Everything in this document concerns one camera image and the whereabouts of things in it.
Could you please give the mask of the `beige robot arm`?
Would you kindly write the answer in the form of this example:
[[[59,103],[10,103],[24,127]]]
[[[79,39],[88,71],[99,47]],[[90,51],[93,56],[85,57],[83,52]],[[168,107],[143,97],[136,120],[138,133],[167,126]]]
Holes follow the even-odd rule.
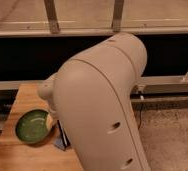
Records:
[[[38,87],[84,171],[151,171],[130,94],[147,64],[140,39],[118,33],[70,59]]]

